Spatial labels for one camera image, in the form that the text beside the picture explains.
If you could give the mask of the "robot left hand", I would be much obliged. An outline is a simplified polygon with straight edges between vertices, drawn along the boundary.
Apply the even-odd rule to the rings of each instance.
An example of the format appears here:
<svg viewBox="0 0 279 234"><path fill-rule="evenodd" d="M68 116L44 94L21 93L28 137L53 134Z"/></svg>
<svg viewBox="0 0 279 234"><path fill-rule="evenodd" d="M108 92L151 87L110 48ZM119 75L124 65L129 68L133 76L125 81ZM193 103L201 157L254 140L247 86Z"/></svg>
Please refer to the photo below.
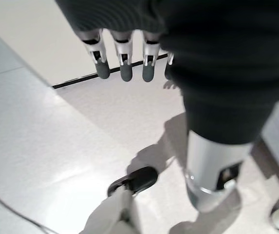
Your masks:
<svg viewBox="0 0 279 234"><path fill-rule="evenodd" d="M99 29L155 33L187 120L186 189L200 212L233 190L279 102L279 0L59 0L82 41Z"/></svg>

